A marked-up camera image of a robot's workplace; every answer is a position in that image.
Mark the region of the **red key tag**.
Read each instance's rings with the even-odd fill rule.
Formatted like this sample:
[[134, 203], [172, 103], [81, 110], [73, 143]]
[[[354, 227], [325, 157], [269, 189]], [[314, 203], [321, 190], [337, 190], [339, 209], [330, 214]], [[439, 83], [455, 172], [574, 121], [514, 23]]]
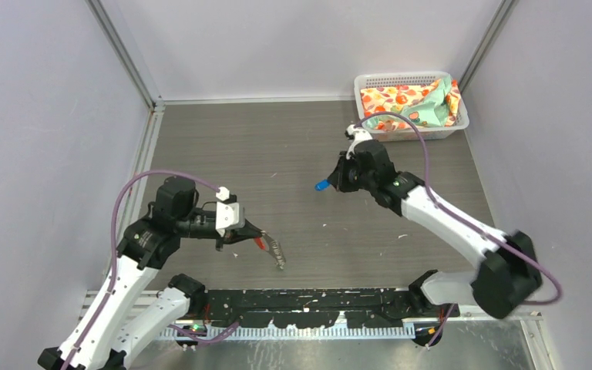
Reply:
[[268, 244], [263, 237], [254, 238], [255, 244], [263, 251], [268, 251]]

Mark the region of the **blue key tag key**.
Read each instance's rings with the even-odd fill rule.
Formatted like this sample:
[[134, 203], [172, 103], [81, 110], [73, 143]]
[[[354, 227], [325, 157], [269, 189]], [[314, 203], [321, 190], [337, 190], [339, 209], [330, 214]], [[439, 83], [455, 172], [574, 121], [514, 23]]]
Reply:
[[327, 179], [323, 179], [314, 185], [316, 191], [324, 191], [331, 186], [331, 183]]

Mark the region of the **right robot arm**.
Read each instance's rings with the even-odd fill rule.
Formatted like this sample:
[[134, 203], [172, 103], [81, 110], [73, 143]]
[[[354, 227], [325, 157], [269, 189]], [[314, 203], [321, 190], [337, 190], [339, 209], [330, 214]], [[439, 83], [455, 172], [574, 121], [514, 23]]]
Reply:
[[341, 151], [327, 181], [338, 192], [370, 193], [378, 205], [431, 231], [471, 264], [471, 271], [431, 272], [411, 284], [409, 306], [419, 316], [431, 315], [441, 304], [473, 304], [503, 319], [543, 284], [528, 235], [507, 234], [454, 207], [421, 178], [397, 171], [376, 140]]

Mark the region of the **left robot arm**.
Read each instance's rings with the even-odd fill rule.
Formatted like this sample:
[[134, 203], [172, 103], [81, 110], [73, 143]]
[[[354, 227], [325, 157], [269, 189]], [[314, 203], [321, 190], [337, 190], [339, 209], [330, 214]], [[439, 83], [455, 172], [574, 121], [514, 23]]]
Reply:
[[281, 245], [244, 216], [236, 195], [187, 173], [167, 170], [167, 178], [147, 214], [116, 231], [119, 206], [111, 219], [111, 265], [95, 301], [72, 334], [46, 348], [38, 364], [44, 369], [128, 369], [165, 328], [184, 316], [199, 318], [207, 305], [204, 285], [185, 274], [132, 321], [127, 317], [137, 298], [156, 277], [184, 238], [209, 239], [216, 248], [253, 240], [285, 264]]

